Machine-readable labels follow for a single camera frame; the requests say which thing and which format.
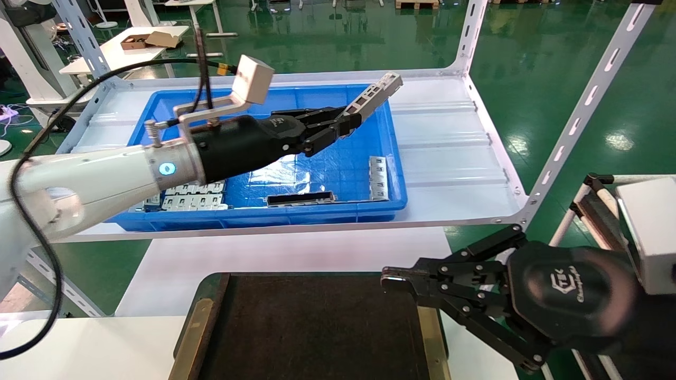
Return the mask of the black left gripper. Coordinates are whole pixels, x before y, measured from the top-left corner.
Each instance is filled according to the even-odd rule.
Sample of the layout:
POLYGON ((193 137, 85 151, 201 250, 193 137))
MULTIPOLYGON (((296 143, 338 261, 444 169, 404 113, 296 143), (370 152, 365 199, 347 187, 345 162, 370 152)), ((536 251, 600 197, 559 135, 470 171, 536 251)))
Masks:
POLYGON ((192 128, 204 182, 243 175, 278 159, 302 152, 307 158, 347 137, 362 125, 362 116, 343 115, 346 106, 273 111, 268 118, 249 115, 216 127, 192 128))

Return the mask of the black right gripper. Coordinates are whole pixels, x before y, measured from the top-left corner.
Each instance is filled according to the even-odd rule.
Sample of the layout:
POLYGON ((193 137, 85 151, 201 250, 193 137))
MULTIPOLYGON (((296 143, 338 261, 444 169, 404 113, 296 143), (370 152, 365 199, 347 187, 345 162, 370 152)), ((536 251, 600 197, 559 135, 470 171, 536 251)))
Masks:
POLYGON ((476 287, 504 286, 509 272, 515 312, 556 348, 609 356, 624 379, 675 378, 674 295, 647 294, 625 253, 526 242, 522 227, 510 225, 445 258, 384 267, 381 285, 440 309, 534 373, 550 348, 524 341, 472 303, 476 287), (516 251, 506 265, 496 259, 509 250, 516 251))

